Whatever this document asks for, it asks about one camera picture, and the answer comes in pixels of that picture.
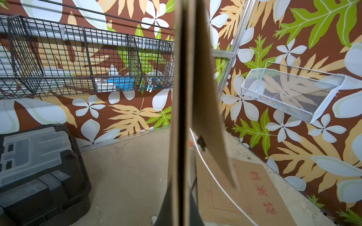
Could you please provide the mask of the kraft file bag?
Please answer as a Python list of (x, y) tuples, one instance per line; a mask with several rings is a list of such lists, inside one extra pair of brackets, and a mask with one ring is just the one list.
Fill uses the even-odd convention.
[(189, 225), (189, 135), (194, 132), (233, 187), (211, 64), (211, 44), (204, 1), (175, 6), (174, 82), (167, 182), (177, 198), (176, 226)]
[(234, 189), (209, 153), (196, 154), (198, 208), (205, 222), (232, 226), (294, 226), (296, 223), (263, 165), (234, 151)]

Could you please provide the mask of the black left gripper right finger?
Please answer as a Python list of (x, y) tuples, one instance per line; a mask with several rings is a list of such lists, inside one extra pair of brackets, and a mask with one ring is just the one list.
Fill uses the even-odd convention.
[(189, 211), (189, 226), (204, 226), (204, 222), (200, 216), (198, 207), (195, 203), (192, 193), (189, 194), (189, 204), (187, 204)]

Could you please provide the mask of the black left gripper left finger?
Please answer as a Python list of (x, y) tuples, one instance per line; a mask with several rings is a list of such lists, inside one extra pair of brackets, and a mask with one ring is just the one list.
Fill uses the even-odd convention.
[(161, 210), (154, 223), (155, 226), (176, 226), (177, 198), (173, 182), (170, 182), (161, 206)]

